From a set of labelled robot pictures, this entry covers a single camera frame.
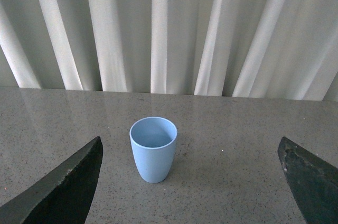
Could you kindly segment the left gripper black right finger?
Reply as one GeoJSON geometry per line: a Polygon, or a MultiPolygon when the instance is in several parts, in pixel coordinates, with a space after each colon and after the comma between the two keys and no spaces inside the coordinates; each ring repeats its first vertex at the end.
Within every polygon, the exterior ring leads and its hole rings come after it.
{"type": "Polygon", "coordinates": [[[306,223],[337,223],[337,168],[286,137],[277,153],[306,223]]]}

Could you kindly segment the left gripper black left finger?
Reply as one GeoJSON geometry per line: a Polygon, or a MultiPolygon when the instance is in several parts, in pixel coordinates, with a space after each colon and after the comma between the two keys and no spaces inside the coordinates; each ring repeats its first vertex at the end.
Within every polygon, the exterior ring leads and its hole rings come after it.
{"type": "Polygon", "coordinates": [[[1,223],[85,223],[103,157],[100,137],[1,206],[1,223]]]}

